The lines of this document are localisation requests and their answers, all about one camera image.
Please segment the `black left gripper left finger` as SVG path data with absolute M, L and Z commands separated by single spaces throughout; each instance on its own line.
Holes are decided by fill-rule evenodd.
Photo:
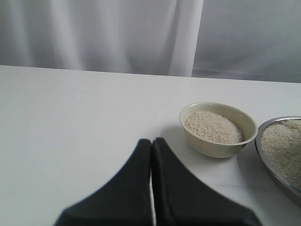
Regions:
M 56 226 L 151 226 L 151 141 L 140 139 L 125 165 L 99 190 L 66 208 Z

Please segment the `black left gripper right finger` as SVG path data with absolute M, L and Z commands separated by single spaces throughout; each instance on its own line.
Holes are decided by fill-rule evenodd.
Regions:
M 158 226 L 260 226 L 255 213 L 195 177 L 165 139 L 151 149 L 151 179 Z

